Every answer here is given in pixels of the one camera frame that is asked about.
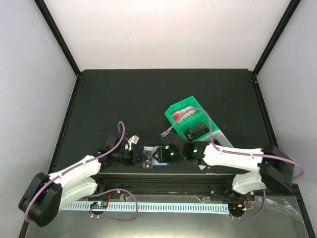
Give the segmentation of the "green card bin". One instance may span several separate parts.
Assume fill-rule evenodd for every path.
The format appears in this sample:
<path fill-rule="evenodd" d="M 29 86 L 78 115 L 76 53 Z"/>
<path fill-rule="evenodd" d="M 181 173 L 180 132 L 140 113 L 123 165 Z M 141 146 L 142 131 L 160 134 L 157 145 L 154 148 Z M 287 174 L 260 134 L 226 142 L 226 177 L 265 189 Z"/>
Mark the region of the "green card bin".
<path fill-rule="evenodd" d="M 175 123 L 175 120 L 172 118 L 172 114 L 178 110 L 181 110 L 187 106 L 192 106 L 193 108 L 203 108 L 200 103 L 196 100 L 194 96 L 190 96 L 184 100 L 181 100 L 175 104 L 172 104 L 169 106 L 169 108 L 165 111 L 165 116 L 168 119 L 168 121 L 173 125 Z M 204 122 L 207 127 L 209 128 L 209 121 L 207 119 L 207 116 L 205 113 L 201 112 L 200 110 L 196 110 L 196 114 L 184 119 L 183 121 L 179 122 L 173 129 L 177 132 L 178 135 L 180 135 L 182 138 L 188 140 L 186 136 L 184 135 L 184 131 L 187 129 L 196 126 L 199 123 Z M 195 139 L 195 141 L 210 141 L 210 132 L 207 134 L 199 137 L 198 139 Z"/>

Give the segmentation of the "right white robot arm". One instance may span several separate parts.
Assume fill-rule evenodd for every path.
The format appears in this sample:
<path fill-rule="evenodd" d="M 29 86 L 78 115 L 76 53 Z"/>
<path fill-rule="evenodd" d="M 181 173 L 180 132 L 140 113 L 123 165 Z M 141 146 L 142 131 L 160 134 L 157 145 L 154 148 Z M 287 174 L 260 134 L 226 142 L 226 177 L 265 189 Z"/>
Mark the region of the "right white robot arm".
<path fill-rule="evenodd" d="M 263 149 L 237 149 L 210 142 L 189 142 L 178 136 L 163 139 L 165 145 L 155 151 L 161 163 L 186 161 L 197 166 L 223 166 L 244 170 L 231 175 L 224 186 L 211 187 L 218 200 L 241 201 L 252 191 L 268 189 L 290 193 L 294 166 L 270 158 Z"/>

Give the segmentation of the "blue card holder wallet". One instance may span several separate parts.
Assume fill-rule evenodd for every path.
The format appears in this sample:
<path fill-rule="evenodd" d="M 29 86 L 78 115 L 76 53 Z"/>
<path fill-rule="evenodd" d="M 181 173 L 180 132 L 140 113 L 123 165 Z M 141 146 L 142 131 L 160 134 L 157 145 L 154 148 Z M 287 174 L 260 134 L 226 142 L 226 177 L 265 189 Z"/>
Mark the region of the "blue card holder wallet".
<path fill-rule="evenodd" d="M 161 163 L 159 161 L 159 153 L 157 150 L 160 146 L 140 146 L 139 150 L 143 152 L 148 159 L 146 161 L 140 161 L 137 163 L 138 167 L 143 169 L 153 169 L 154 167 L 168 167 L 169 163 Z"/>

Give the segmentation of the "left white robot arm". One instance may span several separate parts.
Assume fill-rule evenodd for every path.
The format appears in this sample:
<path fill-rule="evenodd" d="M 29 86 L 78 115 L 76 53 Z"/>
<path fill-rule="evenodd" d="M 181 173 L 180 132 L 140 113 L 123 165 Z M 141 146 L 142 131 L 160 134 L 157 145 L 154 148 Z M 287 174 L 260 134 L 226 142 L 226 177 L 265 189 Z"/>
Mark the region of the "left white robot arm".
<path fill-rule="evenodd" d="M 87 155 L 79 162 L 55 173 L 36 174 L 22 196 L 18 208 L 24 212 L 26 222 L 34 222 L 39 227 L 48 225 L 67 205 L 82 198 L 100 198 L 120 191 L 132 195 L 123 188 L 107 190 L 104 181 L 94 179 L 101 169 L 112 163 L 134 165 L 146 160 L 139 149 L 129 149 L 126 145 L 103 146 L 94 154 Z"/>

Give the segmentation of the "white card bin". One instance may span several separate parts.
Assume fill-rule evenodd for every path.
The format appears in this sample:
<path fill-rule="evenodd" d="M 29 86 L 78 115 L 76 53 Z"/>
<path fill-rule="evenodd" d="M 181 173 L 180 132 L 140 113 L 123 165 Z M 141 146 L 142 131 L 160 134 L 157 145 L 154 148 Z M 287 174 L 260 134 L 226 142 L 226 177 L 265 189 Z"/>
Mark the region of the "white card bin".
<path fill-rule="evenodd" d="M 233 148 L 233 145 L 231 144 L 231 142 L 226 138 L 226 136 L 223 134 L 223 132 L 220 129 L 212 133 L 212 139 L 216 145 Z"/>

